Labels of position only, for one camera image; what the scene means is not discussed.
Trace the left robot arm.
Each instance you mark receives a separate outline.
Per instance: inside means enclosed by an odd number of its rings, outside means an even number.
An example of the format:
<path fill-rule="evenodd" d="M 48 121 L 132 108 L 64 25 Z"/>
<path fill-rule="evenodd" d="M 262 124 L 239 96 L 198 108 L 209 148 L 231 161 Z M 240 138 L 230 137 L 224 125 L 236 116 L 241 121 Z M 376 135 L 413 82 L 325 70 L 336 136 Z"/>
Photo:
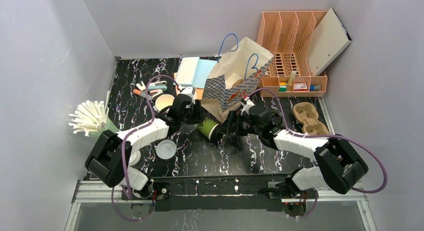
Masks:
<path fill-rule="evenodd" d="M 203 119 L 201 102 L 187 94 L 178 94 L 172 105 L 157 113 L 153 120 L 118 133 L 108 129 L 103 131 L 84 166 L 110 188 L 120 185 L 128 191 L 141 191 L 149 178 L 130 166 L 132 152 L 169 138 L 183 124 L 195 125 Z"/>

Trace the stack of white paper cups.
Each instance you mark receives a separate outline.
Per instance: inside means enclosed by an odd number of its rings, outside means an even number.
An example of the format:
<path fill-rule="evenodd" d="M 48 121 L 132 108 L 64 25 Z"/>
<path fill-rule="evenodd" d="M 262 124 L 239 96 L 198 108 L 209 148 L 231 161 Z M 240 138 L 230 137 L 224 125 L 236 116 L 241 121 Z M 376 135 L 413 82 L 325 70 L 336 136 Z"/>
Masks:
<path fill-rule="evenodd" d="M 168 106 L 172 106 L 174 99 L 175 99 L 175 97 L 173 95 L 170 95 L 170 94 L 163 94 L 163 95 L 159 96 L 155 100 L 155 103 L 154 103 L 155 110 L 160 112 L 164 108 L 166 108 Z"/>

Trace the light blue envelope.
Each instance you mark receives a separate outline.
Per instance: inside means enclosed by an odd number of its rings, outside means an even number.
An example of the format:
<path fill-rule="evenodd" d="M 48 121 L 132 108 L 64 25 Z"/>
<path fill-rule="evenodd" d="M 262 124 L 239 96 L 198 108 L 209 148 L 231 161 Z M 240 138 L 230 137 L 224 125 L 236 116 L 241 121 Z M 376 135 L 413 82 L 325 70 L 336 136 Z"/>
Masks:
<path fill-rule="evenodd" d="M 216 60 L 183 57 L 174 79 L 179 85 L 203 89 L 209 74 L 216 64 Z"/>

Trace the white board binder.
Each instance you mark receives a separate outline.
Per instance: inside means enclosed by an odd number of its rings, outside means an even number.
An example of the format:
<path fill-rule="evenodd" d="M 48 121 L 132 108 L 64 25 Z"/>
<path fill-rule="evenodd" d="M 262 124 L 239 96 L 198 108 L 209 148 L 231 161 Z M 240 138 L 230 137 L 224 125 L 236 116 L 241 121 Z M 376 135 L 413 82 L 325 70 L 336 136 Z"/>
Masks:
<path fill-rule="evenodd" d="M 331 7 L 312 34 L 306 58 L 310 75 L 320 75 L 351 42 L 349 33 Z"/>

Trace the pink white mini stapler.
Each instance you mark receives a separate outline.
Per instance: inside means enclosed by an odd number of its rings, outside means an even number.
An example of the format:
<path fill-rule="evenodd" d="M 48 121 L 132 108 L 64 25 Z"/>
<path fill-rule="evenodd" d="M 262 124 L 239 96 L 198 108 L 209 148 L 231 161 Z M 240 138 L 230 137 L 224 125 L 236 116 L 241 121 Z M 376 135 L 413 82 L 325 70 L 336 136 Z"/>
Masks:
<path fill-rule="evenodd" d="M 164 94 L 164 91 L 162 89 L 154 89 L 149 91 L 149 95 L 151 96 L 152 100 L 156 100 L 163 94 Z"/>

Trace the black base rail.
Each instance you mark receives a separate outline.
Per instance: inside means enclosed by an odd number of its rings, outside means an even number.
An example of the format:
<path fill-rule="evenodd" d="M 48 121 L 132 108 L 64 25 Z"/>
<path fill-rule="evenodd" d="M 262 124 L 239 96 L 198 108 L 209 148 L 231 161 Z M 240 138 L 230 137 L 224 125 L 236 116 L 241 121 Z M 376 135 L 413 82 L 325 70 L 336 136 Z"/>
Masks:
<path fill-rule="evenodd" d="M 285 184 L 285 174 L 155 177 L 133 201 L 155 204 L 157 212 L 174 210 L 306 210 L 315 199 L 309 189 L 298 194 Z"/>

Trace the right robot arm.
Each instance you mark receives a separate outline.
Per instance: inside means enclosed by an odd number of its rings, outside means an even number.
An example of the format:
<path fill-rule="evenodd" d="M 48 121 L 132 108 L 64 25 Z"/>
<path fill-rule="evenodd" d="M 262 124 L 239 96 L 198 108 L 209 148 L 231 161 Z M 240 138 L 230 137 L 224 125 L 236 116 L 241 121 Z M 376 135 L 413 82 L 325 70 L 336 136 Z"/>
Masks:
<path fill-rule="evenodd" d="M 341 136 L 311 137 L 293 132 L 284 126 L 280 114 L 261 107 L 231 111 L 222 124 L 222 132 L 239 137 L 253 134 L 264 146 L 316 162 L 315 167 L 301 167 L 285 177 L 278 189 L 287 195 L 319 188 L 346 194 L 369 171 L 365 161 Z"/>

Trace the clear plastic cup lid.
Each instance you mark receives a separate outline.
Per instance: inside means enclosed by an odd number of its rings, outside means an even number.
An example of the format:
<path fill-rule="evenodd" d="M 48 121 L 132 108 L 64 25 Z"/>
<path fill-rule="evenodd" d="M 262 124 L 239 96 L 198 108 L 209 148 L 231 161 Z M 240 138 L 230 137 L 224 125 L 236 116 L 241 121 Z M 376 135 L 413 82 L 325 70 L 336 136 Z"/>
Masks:
<path fill-rule="evenodd" d="M 159 142 L 156 146 L 156 154 L 160 159 L 168 160 L 175 156 L 177 145 L 172 140 L 166 139 Z"/>

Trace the green eraser block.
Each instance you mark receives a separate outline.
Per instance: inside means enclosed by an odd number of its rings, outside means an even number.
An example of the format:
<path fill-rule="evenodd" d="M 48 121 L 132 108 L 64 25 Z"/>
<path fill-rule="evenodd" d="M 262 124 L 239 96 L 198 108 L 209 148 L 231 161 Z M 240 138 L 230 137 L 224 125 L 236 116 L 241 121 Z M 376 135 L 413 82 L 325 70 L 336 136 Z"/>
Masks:
<path fill-rule="evenodd" d="M 287 86 L 286 85 L 280 85 L 278 92 L 286 92 L 287 91 Z"/>

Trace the red white small box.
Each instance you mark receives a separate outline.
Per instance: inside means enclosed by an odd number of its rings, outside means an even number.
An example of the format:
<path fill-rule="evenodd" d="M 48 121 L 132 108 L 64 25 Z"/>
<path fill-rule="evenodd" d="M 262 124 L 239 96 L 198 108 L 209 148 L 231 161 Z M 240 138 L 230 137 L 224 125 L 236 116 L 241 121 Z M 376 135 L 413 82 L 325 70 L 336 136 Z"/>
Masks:
<path fill-rule="evenodd" d="M 308 91 L 308 85 L 306 83 L 295 83 L 293 85 L 294 92 Z"/>

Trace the green cup of straws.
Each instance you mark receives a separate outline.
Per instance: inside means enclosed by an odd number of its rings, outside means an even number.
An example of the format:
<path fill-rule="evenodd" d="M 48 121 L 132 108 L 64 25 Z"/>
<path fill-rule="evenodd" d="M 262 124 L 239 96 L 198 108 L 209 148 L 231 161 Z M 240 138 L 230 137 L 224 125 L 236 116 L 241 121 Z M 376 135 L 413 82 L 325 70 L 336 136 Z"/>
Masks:
<path fill-rule="evenodd" d="M 87 100 L 77 105 L 76 111 L 69 114 L 68 125 L 73 133 L 84 133 L 86 137 L 99 137 L 104 131 L 118 133 L 120 130 L 109 118 L 109 109 L 104 101 Z"/>

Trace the white staple remover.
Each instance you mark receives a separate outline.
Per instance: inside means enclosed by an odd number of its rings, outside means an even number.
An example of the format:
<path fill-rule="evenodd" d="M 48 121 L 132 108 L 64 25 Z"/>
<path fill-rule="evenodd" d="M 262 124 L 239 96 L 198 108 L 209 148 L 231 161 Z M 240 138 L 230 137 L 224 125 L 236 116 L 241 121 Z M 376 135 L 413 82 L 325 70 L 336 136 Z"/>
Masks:
<path fill-rule="evenodd" d="M 136 88 L 138 89 L 138 90 L 140 90 L 140 91 L 144 91 L 145 89 L 146 89 L 146 86 L 145 86 L 145 84 L 144 84 L 144 82 L 142 81 L 142 82 L 140 82 L 140 83 L 136 83 L 135 84 L 135 86 L 136 86 Z"/>

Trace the green cup with black lid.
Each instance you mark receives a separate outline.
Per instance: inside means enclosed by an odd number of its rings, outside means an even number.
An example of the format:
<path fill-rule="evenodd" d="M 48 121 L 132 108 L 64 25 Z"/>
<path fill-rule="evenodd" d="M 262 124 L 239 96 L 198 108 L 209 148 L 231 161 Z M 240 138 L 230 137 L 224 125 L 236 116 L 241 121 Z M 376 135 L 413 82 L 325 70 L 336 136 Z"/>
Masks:
<path fill-rule="evenodd" d="M 212 119 L 206 118 L 201 123 L 196 125 L 196 128 L 201 132 L 211 143 L 217 143 L 224 135 L 227 134 L 228 123 L 216 122 Z"/>

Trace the peach desk file organizer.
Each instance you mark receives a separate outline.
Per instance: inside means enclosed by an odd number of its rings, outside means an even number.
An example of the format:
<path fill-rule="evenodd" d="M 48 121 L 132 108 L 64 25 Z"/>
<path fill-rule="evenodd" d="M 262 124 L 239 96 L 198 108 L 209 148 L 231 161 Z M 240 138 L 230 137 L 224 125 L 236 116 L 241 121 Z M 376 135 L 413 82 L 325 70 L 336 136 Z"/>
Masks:
<path fill-rule="evenodd" d="M 264 11 L 257 33 L 256 43 L 270 51 L 273 61 L 259 82 L 261 97 L 322 97 L 328 77 L 310 75 L 307 55 L 316 25 L 326 11 Z M 294 84 L 306 83 L 308 91 L 294 91 Z M 287 86 L 286 92 L 278 92 Z M 321 85 L 321 91 L 310 91 L 311 85 Z"/>

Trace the blue checkered paper bag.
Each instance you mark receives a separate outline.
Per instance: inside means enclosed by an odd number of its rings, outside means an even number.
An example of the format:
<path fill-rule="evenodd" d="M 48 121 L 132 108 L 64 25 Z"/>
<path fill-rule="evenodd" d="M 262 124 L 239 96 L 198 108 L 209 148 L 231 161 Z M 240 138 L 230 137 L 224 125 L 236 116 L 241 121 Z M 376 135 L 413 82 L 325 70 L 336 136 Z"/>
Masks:
<path fill-rule="evenodd" d="M 223 122 L 244 97 L 257 89 L 273 59 L 269 50 L 250 38 L 237 39 L 228 52 L 218 53 L 204 85 L 201 106 Z"/>

